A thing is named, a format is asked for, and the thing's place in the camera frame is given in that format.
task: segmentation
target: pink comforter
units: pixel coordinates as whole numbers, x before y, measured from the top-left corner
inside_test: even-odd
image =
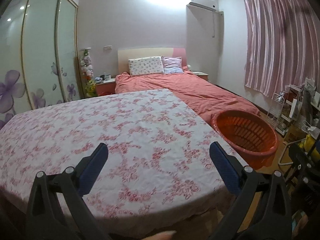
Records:
[[[153,74],[131,77],[127,72],[116,77],[116,93],[168,88],[192,110],[211,124],[223,110],[240,109],[253,114],[259,110],[248,100],[197,77],[184,67],[181,74]]]

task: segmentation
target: pink curtain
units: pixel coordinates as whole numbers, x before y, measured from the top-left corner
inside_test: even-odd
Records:
[[[319,44],[315,16],[308,1],[244,2],[248,18],[244,85],[272,97],[285,85],[300,87],[306,77],[317,82]]]

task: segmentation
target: laundry basket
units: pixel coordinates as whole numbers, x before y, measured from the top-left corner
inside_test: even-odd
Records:
[[[273,128],[255,114],[222,111],[212,118],[212,127],[254,169],[270,166],[279,141]]]

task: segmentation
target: hand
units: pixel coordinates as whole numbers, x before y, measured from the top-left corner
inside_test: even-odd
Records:
[[[154,236],[147,237],[143,240],[170,240],[172,236],[176,233],[176,231],[166,231]]]

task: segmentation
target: floral bedsheet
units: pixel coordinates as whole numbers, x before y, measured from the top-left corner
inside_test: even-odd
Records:
[[[230,206],[209,157],[213,141],[245,164],[168,89],[49,106],[18,114],[0,130],[0,188],[25,212],[38,171],[60,173],[106,143],[109,158],[84,201],[106,231],[141,237]]]

